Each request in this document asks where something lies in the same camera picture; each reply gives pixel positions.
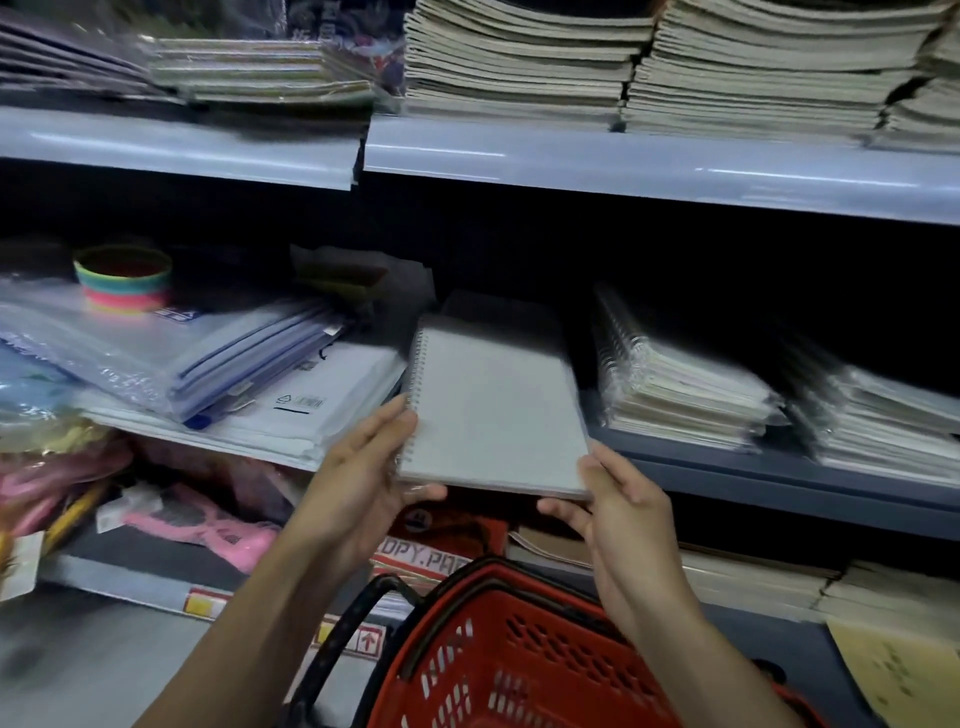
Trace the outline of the stack of beige paper pads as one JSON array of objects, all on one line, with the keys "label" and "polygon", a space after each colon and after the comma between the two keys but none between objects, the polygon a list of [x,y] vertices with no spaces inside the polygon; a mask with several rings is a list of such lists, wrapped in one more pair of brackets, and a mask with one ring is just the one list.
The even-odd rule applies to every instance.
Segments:
[{"label": "stack of beige paper pads", "polygon": [[714,549],[680,547],[684,575],[704,604],[795,623],[820,623],[823,591],[842,572]]},{"label": "stack of beige paper pads", "polygon": [[960,646],[960,581],[854,561],[814,606],[826,618]]}]

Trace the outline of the white red shelf label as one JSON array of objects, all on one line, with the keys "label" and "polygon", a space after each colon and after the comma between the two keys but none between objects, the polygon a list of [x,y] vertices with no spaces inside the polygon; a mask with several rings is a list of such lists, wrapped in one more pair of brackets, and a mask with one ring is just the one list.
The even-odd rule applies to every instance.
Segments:
[{"label": "white red shelf label", "polygon": [[[341,617],[327,613],[315,633],[311,648],[318,650],[330,637]],[[342,649],[342,654],[367,661],[378,661],[385,648],[391,626],[371,621],[362,621],[351,633]]]}]

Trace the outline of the white hanging tag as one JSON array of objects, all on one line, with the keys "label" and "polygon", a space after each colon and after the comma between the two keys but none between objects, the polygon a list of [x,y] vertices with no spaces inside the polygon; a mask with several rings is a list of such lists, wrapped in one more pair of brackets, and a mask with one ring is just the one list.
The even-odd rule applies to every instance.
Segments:
[{"label": "white hanging tag", "polygon": [[0,603],[25,597],[38,583],[44,532],[15,538],[0,532]]}]

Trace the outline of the stack of clear plastic folders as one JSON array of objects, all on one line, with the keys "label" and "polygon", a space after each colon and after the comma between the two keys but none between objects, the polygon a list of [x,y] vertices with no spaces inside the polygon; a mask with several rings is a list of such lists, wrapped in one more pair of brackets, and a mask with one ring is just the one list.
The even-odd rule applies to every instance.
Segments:
[{"label": "stack of clear plastic folders", "polygon": [[352,323],[331,297],[192,282],[167,307],[121,313],[58,276],[0,276],[0,341],[127,403],[185,423],[289,368]]}]

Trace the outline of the stack of dark folders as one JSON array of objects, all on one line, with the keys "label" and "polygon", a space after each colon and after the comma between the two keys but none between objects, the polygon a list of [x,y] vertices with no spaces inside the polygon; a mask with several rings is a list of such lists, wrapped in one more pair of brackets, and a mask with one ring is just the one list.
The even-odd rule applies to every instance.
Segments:
[{"label": "stack of dark folders", "polygon": [[134,46],[100,29],[0,3],[0,93],[64,92],[104,99],[169,100]]}]

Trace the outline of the red plastic shopping basket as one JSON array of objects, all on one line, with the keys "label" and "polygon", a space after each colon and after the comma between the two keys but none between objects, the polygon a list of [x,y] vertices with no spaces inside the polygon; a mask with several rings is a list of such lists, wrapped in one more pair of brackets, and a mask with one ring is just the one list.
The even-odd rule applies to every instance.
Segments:
[{"label": "red plastic shopping basket", "polygon": [[484,557],[403,598],[351,728],[683,728],[580,589]]}]

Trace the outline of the pile of colourful plastic bags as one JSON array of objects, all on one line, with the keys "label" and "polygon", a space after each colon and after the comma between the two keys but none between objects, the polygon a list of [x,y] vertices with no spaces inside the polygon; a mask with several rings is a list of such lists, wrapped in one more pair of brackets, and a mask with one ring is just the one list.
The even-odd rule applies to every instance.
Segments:
[{"label": "pile of colourful plastic bags", "polygon": [[120,433],[81,413],[83,389],[73,375],[0,342],[0,538],[42,530],[70,491],[133,462]]}]

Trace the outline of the stack of cream notebooks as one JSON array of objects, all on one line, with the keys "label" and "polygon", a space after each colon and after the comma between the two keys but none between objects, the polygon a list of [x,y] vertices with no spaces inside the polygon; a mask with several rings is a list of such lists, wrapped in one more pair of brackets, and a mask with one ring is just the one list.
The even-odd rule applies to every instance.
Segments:
[{"label": "stack of cream notebooks", "polygon": [[663,0],[415,0],[408,115],[618,124]]},{"label": "stack of cream notebooks", "polygon": [[628,131],[860,139],[960,0],[663,0]]},{"label": "stack of cream notebooks", "polygon": [[868,145],[960,156],[960,0],[920,46],[913,78],[894,91]]}]

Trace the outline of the person's left forearm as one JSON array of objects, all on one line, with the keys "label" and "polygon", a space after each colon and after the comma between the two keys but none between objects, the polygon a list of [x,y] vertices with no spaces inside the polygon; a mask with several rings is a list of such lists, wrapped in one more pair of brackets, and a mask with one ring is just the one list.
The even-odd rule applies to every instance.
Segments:
[{"label": "person's left forearm", "polygon": [[274,728],[332,599],[356,569],[287,527],[132,728]]}]

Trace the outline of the dark printed packet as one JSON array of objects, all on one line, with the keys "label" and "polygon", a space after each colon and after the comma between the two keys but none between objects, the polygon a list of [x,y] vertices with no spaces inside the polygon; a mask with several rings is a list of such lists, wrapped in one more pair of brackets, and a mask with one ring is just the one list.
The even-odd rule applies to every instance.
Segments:
[{"label": "dark printed packet", "polygon": [[292,40],[331,43],[402,78],[405,17],[416,0],[285,0]]}]

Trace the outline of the red copy paper box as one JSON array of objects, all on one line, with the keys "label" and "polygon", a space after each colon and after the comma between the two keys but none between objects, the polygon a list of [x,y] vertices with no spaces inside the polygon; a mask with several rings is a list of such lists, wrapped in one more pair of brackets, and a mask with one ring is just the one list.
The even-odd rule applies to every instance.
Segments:
[{"label": "red copy paper box", "polygon": [[425,597],[474,560],[503,556],[509,531],[505,519],[440,502],[414,504],[396,517],[370,557],[370,577],[398,577]]}]

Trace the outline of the person's right hand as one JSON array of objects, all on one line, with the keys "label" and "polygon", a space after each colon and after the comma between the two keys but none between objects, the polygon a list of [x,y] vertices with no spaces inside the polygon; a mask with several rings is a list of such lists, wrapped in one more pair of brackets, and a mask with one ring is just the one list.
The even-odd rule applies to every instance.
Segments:
[{"label": "person's right hand", "polygon": [[602,597],[613,601],[617,589],[690,588],[666,493],[629,460],[596,440],[589,454],[579,459],[577,469],[590,495],[588,504],[593,504],[592,534],[579,536],[589,548],[604,609]]}]

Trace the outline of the grey metal shelf board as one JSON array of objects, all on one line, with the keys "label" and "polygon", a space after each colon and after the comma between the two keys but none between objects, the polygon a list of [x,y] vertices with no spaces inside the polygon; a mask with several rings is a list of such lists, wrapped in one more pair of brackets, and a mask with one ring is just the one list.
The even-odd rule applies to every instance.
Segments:
[{"label": "grey metal shelf board", "polygon": [[594,391],[581,403],[590,436],[663,490],[960,543],[960,488],[826,467],[788,433],[748,452],[613,430]]},{"label": "grey metal shelf board", "polygon": [[[246,575],[202,547],[158,539],[126,526],[99,534],[95,525],[83,525],[42,560],[38,578],[189,617],[182,612],[188,588],[235,593]],[[370,568],[364,566],[333,597],[325,614],[341,617],[369,580]],[[390,625],[392,632],[411,611],[394,593],[383,597],[365,622]]]},{"label": "grey metal shelf board", "polygon": [[364,170],[960,227],[960,155],[375,116]]},{"label": "grey metal shelf board", "polygon": [[357,133],[255,139],[217,127],[0,105],[0,159],[348,191]]}]

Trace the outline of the grey spiral notebook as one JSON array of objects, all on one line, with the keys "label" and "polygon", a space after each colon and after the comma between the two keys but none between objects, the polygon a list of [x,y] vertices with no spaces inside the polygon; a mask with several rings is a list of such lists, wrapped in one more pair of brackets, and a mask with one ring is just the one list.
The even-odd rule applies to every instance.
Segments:
[{"label": "grey spiral notebook", "polygon": [[414,434],[397,456],[408,482],[585,500],[589,450],[579,393],[550,321],[421,317],[407,369]]}]

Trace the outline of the dark wrapped colourful packet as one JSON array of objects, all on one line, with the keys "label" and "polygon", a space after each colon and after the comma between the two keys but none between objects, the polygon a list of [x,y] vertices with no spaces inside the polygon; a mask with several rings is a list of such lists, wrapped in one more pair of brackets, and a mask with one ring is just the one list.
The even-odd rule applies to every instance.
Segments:
[{"label": "dark wrapped colourful packet", "polygon": [[300,284],[354,305],[381,298],[390,275],[384,263],[367,260],[359,250],[292,246],[291,261]]}]

